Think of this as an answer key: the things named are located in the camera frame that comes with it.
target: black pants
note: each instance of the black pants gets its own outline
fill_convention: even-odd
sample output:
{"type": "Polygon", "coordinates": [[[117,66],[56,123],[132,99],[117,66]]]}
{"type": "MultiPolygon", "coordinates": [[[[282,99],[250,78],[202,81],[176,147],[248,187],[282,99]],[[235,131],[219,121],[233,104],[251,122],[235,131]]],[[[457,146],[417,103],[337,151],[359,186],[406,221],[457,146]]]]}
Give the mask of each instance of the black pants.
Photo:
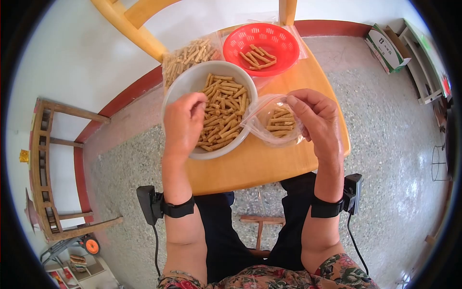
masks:
{"type": "Polygon", "coordinates": [[[315,179],[316,174],[309,172],[281,181],[287,191],[282,199],[286,225],[267,260],[252,255],[232,228],[229,194],[194,197],[205,229],[208,282],[219,282],[257,264],[303,270],[302,228],[314,195],[315,179]]]}

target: terrazzo floor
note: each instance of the terrazzo floor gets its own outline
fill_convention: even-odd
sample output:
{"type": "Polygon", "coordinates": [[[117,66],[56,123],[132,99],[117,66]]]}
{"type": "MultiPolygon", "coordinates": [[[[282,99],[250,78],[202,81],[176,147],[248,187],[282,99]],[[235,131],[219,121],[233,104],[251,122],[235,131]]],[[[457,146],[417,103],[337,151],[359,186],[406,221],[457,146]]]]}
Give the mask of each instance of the terrazzo floor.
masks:
{"type": "MultiPolygon", "coordinates": [[[[304,38],[337,96],[351,138],[345,175],[364,176],[359,213],[351,228],[370,276],[381,288],[396,288],[435,229],[445,198],[444,182],[432,182],[434,145],[441,145],[432,105],[419,105],[407,70],[387,75],[362,38],[304,38]]],[[[113,117],[85,144],[85,176],[95,221],[122,215],[122,224],[98,232],[101,255],[125,288],[153,288],[155,239],[141,212],[136,188],[160,191],[164,136],[159,124],[162,88],[149,92],[113,117]]],[[[255,247],[257,225],[242,215],[283,216],[279,183],[235,192],[233,226],[247,247],[255,247]]],[[[340,238],[360,264],[348,235],[347,213],[340,238]]],[[[159,233],[159,266],[165,263],[165,228],[159,233]]],[[[262,249],[271,249],[281,226],[265,225],[262,249]]]]}

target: cardboard box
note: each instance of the cardboard box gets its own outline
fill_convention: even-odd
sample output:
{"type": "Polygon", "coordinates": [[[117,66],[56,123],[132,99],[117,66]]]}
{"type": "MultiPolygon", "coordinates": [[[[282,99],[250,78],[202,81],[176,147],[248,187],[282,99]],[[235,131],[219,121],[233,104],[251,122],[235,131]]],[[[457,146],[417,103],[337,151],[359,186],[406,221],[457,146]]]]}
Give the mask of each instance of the cardboard box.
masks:
{"type": "Polygon", "coordinates": [[[365,41],[387,74],[399,71],[411,60],[411,54],[389,26],[384,31],[374,24],[365,41]]]}

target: stacked cloth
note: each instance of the stacked cloth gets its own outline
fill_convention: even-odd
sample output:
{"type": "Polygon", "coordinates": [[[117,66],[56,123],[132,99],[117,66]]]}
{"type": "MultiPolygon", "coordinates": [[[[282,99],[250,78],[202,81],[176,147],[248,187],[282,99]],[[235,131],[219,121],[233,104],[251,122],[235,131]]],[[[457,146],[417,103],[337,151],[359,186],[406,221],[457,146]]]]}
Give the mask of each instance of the stacked cloth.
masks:
{"type": "Polygon", "coordinates": [[[86,272],[86,260],[85,257],[78,255],[69,255],[71,257],[71,265],[77,272],[86,272]]]}

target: chair backrest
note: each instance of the chair backrest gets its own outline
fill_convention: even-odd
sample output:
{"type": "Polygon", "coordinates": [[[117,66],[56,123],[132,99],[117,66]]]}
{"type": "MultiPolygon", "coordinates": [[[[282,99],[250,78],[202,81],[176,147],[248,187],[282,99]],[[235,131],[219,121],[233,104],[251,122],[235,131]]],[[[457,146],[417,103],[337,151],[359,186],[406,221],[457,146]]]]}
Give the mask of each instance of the chair backrest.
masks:
{"type": "MultiPolygon", "coordinates": [[[[143,25],[154,14],[180,0],[139,0],[125,8],[118,0],[91,0],[100,13],[125,37],[162,63],[167,48],[143,25]]],[[[284,25],[293,25],[297,0],[279,0],[279,19],[284,25]]]]}

